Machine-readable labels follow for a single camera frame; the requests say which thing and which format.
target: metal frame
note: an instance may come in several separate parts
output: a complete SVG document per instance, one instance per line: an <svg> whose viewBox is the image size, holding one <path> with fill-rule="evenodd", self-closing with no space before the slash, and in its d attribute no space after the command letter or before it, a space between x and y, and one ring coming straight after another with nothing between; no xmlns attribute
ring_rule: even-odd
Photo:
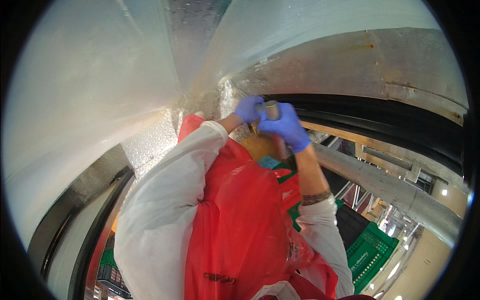
<svg viewBox="0 0 480 300"><path fill-rule="evenodd" d="M348 132L348 131L344 131L344 130L340 130L332 127L327 127L327 126L316 124L316 123L311 123L306 121L300 121L300 122L302 126L305 128L335 135L345 140L353 141L361 145L365 145L370 148L385 152L389 155L400 158L402 160L408 161L413 165L417 165L419 168L421 168L423 173L427 171L429 173L429 176L433 176L435 174L434 176L436 177L436 179L442 180L443 182L446 182L446 184L452 184L453 186L461 190L463 193L469 192L469 188L463 182L462 176L454 173L449 168L445 167L444 165L424 155L418 154L416 152L413 152L411 150L408 150L399 146L395 146L389 143L375 140L373 138L369 138L360 134L356 134L356 133L352 133L352 132Z"/></svg>
<svg viewBox="0 0 480 300"><path fill-rule="evenodd" d="M69 288L69 299L71 300L94 299L96 274L105 243L123 200L133 184L134 171L131 169L119 180L117 188L103 205L83 242L72 274L72 279L75 278L75 280L72 280Z"/></svg>
<svg viewBox="0 0 480 300"><path fill-rule="evenodd" d="M382 200L394 205L417 223L422 224L449 247L458 238L462 219L432 196L374 166L313 144L318 160L332 172L355 182Z"/></svg>
<svg viewBox="0 0 480 300"><path fill-rule="evenodd" d="M264 98L293 104L303 121L397 145L462 174L462 127L436 113L398 101L361 96L270 94Z"/></svg>

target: gloved hand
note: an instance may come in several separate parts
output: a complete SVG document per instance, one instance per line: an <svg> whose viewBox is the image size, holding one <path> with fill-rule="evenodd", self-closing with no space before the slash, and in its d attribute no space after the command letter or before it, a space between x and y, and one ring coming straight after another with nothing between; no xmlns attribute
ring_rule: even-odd
<svg viewBox="0 0 480 300"><path fill-rule="evenodd" d="M290 103L278 103L280 120L270 121L265 111L260 113L258 129L280 135L285 143L297 153L310 145L311 141L305 129L300 125L299 117Z"/></svg>
<svg viewBox="0 0 480 300"><path fill-rule="evenodd" d="M259 95L249 95L242 99L235 111L233 112L237 116L242 118L243 122L253 122L258 119L260 116L255 110L255 105L257 103L263 104L265 101L262 96Z"/></svg>

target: worker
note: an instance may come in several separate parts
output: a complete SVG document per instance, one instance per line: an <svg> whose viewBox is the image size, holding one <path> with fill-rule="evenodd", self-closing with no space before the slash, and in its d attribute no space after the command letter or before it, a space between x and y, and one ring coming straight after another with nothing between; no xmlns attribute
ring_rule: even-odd
<svg viewBox="0 0 480 300"><path fill-rule="evenodd" d="M134 299L185 297L185 272L189 267L187 254L192 232L195 232L193 221L204 200L204 188L209 184L205 175L220 149L226 145L228 134L259 117L258 128L280 135L294 153L301 193L300 217L296 221L302 228L302 239L327 261L337 276L335 298L353 294L352 274L336 227L335 199L318 165L312 143L291 104L279 103L281 118L271 121L266 119L264 112L259 114L255 109L263 103L261 96L247 96L226 118L203 121L136 184L121 210L114 247L115 261ZM250 180L250 183L244 183L245 189L249 184L254 185L257 179ZM325 278L308 270L297 270L296 273L302 280L307 279L314 289L325 293ZM212 277L211 280L218 280L215 275ZM229 277L224 281L235 284L236 280ZM291 296L286 299L303 299L298 297L301 293L292 285L282 281L283 288L276 289L273 282L254 291L252 299L262 296L285 299L280 295L285 295L285 289L289 289Z"/></svg>

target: metal pipe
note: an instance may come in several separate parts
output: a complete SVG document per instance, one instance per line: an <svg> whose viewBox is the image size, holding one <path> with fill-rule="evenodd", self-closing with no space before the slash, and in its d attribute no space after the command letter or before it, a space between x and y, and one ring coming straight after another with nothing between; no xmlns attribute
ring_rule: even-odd
<svg viewBox="0 0 480 300"><path fill-rule="evenodd" d="M355 206L357 205L357 201L358 201L358 199L359 199L359 195L360 195L360 186L359 186L359 185L356 185L356 186L355 186L355 193L353 194L352 208L355 208Z"/></svg>
<svg viewBox="0 0 480 300"><path fill-rule="evenodd" d="M368 201L368 210L367 212L370 212L372 210L372 205L373 205L373 194L370 196L370 200Z"/></svg>
<svg viewBox="0 0 480 300"><path fill-rule="evenodd" d="M319 144L313 144L313 147L322 167L355 182L397 207L449 247L455 245L462 219L435 198L354 157Z"/></svg>
<svg viewBox="0 0 480 300"><path fill-rule="evenodd" d="M335 199L338 199L338 195L341 194L341 192L343 192L349 185L351 184L351 181L347 181L347 183L345 183L345 185L343 186L343 188L341 188L338 193L335 194L334 198Z"/></svg>
<svg viewBox="0 0 480 300"><path fill-rule="evenodd" d="M417 224L415 228L410 232L410 234L407 236L407 240L413 235L413 233L417 230L417 228L420 226L420 224Z"/></svg>
<svg viewBox="0 0 480 300"><path fill-rule="evenodd" d="M280 115L280 110L278 109L278 104L275 100L270 100L265 102L264 109L269 120L276 121L282 117ZM288 149L287 149L287 145L285 144L285 141L278 134L274 134L274 133L272 134L272 140L278 152L278 157L280 159L287 159Z"/></svg>
<svg viewBox="0 0 480 300"><path fill-rule="evenodd" d="M355 185L355 183L353 182L350 182L348 184L348 188L346 188L339 196L338 198L335 197L336 199L343 199L343 197L345 197L345 195L352 189L352 187Z"/></svg>
<svg viewBox="0 0 480 300"><path fill-rule="evenodd" d="M336 141L338 141L338 136L334 137L333 140L328 143L327 147L330 148Z"/></svg>
<svg viewBox="0 0 480 300"><path fill-rule="evenodd" d="M358 203L357 203L357 206L355 207L355 211L358 211L358 208L360 207L360 205L363 203L363 201L365 201L365 199L367 199L367 196L371 194L370 192L365 192L365 194L362 195L362 197L360 198L360 200L358 200Z"/></svg>
<svg viewBox="0 0 480 300"><path fill-rule="evenodd" d="M413 164L408 163L404 160L398 159L396 157L393 157L393 156L391 156L391 155L389 155L385 152L378 151L378 150L375 150L375 149L367 147L367 146L363 146L362 150L366 154L370 154L374 157L378 157L380 159L383 159L384 161L388 161L389 163L392 163L396 166L404 168L405 170L412 171Z"/></svg>

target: forearm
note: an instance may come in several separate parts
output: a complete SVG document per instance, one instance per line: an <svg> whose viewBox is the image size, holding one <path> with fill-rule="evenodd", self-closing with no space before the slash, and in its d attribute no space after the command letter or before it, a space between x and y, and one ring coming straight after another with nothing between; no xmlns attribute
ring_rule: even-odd
<svg viewBox="0 0 480 300"><path fill-rule="evenodd" d="M300 232L312 248L328 261L338 275L336 296L353 293L352 274L338 228L336 227L336 204L330 186L318 165L317 156L310 144L295 154L300 180L302 205L297 224Z"/></svg>
<svg viewBox="0 0 480 300"><path fill-rule="evenodd" d="M230 134L235 128L243 124L243 120L236 114L230 114L228 117L217 121L217 123L222 125L227 133Z"/></svg>
<svg viewBox="0 0 480 300"><path fill-rule="evenodd" d="M318 165L317 155L312 144L295 153L300 181L302 205L311 205L330 196L330 185Z"/></svg>

